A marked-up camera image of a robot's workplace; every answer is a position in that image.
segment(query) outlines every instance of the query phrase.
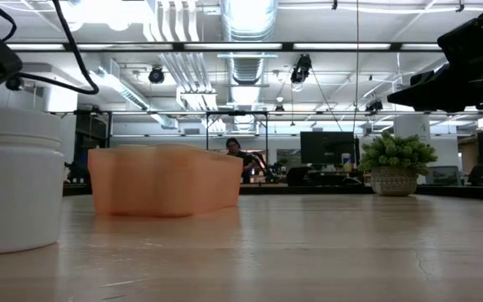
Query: ceiling light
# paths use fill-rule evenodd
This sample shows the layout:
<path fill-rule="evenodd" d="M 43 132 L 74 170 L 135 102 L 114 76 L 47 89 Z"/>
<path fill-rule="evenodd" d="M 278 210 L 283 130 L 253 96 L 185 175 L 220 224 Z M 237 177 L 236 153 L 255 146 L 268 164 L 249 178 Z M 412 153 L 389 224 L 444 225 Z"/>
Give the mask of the ceiling light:
<path fill-rule="evenodd" d="M 218 54 L 219 59 L 277 59 L 278 55 L 270 54 Z"/>
<path fill-rule="evenodd" d="M 375 50 L 375 49 L 389 49 L 391 45 L 389 43 L 361 43 L 359 49 L 362 50 Z M 293 45 L 296 50 L 353 50 L 357 49 L 356 43 L 296 43 Z"/>
<path fill-rule="evenodd" d="M 65 50 L 63 44 L 7 44 L 12 50 Z"/>
<path fill-rule="evenodd" d="M 283 47 L 280 43 L 199 43 L 199 44 L 186 44 L 184 46 L 187 50 L 206 50 L 206 49 L 224 49 L 224 50 L 245 50 L 245 49 L 257 49 L 257 50 L 277 50 Z"/>
<path fill-rule="evenodd" d="M 206 115 L 206 112 L 191 112 L 191 111 L 158 112 L 158 113 L 169 114 L 169 115 Z"/>
<path fill-rule="evenodd" d="M 312 115 L 316 114 L 317 112 L 288 112 L 288 114 L 292 115 Z M 284 112 L 270 112 L 270 115 L 283 115 Z"/>
<path fill-rule="evenodd" d="M 146 44 L 78 44 L 79 50 L 126 50 L 126 51 L 143 51 L 143 50 L 172 50 L 172 44 L 165 43 L 146 43 Z"/>
<path fill-rule="evenodd" d="M 113 134 L 112 138 L 146 138 L 144 134 Z"/>
<path fill-rule="evenodd" d="M 144 115 L 147 112 L 112 112 L 113 115 Z"/>
<path fill-rule="evenodd" d="M 436 43 L 426 43 L 426 44 L 403 44 L 403 50 L 441 50 Z"/>

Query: wooden table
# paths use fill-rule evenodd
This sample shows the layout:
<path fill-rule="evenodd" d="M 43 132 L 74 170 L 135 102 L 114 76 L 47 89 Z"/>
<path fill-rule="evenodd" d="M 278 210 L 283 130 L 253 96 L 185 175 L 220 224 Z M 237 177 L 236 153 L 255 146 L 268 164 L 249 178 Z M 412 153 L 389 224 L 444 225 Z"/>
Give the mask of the wooden table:
<path fill-rule="evenodd" d="M 0 255 L 0 301 L 482 301 L 483 200 L 242 196 L 181 219 L 64 202 L 58 243 Z"/>

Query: ceiling beam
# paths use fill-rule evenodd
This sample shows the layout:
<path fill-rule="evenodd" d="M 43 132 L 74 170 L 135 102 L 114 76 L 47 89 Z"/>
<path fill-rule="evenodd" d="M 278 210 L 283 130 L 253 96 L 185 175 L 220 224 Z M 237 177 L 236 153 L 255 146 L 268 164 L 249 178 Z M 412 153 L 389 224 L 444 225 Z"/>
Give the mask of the ceiling beam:
<path fill-rule="evenodd" d="M 172 53 L 172 52 L 211 52 L 211 53 L 440 53 L 434 43 L 425 42 L 116 42 L 78 43 L 83 53 Z M 71 52 L 68 43 L 8 43 L 15 52 Z"/>

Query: black camera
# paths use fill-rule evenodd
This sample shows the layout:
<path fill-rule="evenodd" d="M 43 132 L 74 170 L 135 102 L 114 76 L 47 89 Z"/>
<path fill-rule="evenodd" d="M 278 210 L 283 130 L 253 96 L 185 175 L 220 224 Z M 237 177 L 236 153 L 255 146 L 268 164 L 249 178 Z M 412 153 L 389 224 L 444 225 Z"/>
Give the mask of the black camera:
<path fill-rule="evenodd" d="M 387 97 L 415 111 L 483 110 L 483 14 L 437 40 L 448 64 L 414 75 L 410 87 Z"/>
<path fill-rule="evenodd" d="M 298 63 L 293 68 L 290 80 L 294 84 L 301 84 L 309 77 L 309 70 L 312 68 L 312 61 L 309 55 L 301 55 Z"/>
<path fill-rule="evenodd" d="M 148 79 L 153 84 L 161 84 L 165 80 L 165 75 L 162 72 L 161 66 L 154 66 L 152 71 L 150 71 L 150 75 L 148 75 Z"/>

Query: pipe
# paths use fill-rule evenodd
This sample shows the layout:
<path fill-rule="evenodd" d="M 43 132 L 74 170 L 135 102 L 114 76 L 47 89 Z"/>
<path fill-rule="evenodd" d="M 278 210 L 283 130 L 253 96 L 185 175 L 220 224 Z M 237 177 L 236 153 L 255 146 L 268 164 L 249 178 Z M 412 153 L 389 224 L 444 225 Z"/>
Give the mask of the pipe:
<path fill-rule="evenodd" d="M 197 32 L 197 7 L 195 0 L 188 0 L 188 31 L 190 32 L 190 38 L 192 42 L 199 42 L 199 33 Z M 190 54 L 191 66 L 197 75 L 197 80 L 202 90 L 206 92 L 213 92 L 211 87 L 210 77 L 208 76 L 208 70 L 205 68 L 204 56 L 200 54 Z"/>
<path fill-rule="evenodd" d="M 278 0 L 221 0 L 221 21 L 224 40 L 228 42 L 269 41 L 275 28 Z M 265 59 L 229 59 L 229 73 L 232 84 L 254 85 L 263 80 Z M 233 87 L 231 97 L 234 102 L 254 105 L 260 97 L 260 88 Z M 234 121 L 243 124 L 244 117 Z"/>
<path fill-rule="evenodd" d="M 184 30 L 184 10 L 183 10 L 184 6 L 182 5 L 182 0 L 174 0 L 174 9 L 176 11 L 176 19 L 174 21 L 174 32 L 178 36 L 178 39 L 180 42 L 186 42 L 187 38 L 185 36 L 185 30 Z M 186 57 L 191 63 L 190 55 L 186 55 Z M 185 79 L 189 82 L 191 86 L 191 90 L 198 91 L 197 85 L 195 84 L 195 80 L 191 75 L 191 71 L 184 62 L 184 57 L 182 57 L 182 55 L 178 53 L 174 55 L 174 58 L 176 59 L 176 62 L 178 63 L 180 69 L 184 72 Z"/>
<path fill-rule="evenodd" d="M 159 15 L 156 14 L 154 10 L 152 10 L 152 8 L 150 8 L 150 13 L 151 13 L 151 16 L 150 16 L 151 21 L 143 24 L 143 35 L 145 36 L 147 41 L 163 42 L 164 37 L 159 31 L 159 20 L 158 20 Z M 159 54 L 159 58 L 164 63 L 165 67 L 167 67 L 167 70 L 174 78 L 174 81 L 176 82 L 177 86 L 182 87 L 183 86 L 182 80 L 180 79 L 179 74 L 176 72 L 176 69 L 171 64 L 171 61 L 167 58 L 167 56 L 170 57 L 170 54 Z"/>
<path fill-rule="evenodd" d="M 161 32 L 164 35 L 165 39 L 167 41 L 174 41 L 174 37 L 171 33 L 171 28 L 170 28 L 170 3 L 169 0 L 163 0 L 162 1 L 163 8 L 164 8 L 164 20 L 162 22 L 162 28 Z M 182 65 L 180 62 L 176 59 L 176 55 L 172 54 L 165 54 L 164 55 L 165 59 L 167 62 L 172 67 L 171 72 L 176 73 L 177 76 L 180 79 L 180 85 L 186 90 L 186 91 L 191 91 L 192 86 L 190 84 L 190 79 L 188 79 L 187 75 L 185 75 L 182 72 Z"/>
<path fill-rule="evenodd" d="M 190 32 L 190 38 L 192 42 L 199 42 L 199 34 L 197 33 L 197 7 L 195 4 L 195 0 L 189 0 L 188 2 L 188 31 Z M 206 70 L 200 70 L 199 64 L 197 63 L 200 60 L 200 57 L 197 54 L 187 54 L 188 61 L 191 64 L 191 68 L 193 68 L 193 72 L 195 73 L 195 77 L 199 82 L 200 91 L 208 91 L 207 85 L 205 83 L 205 73 Z"/>

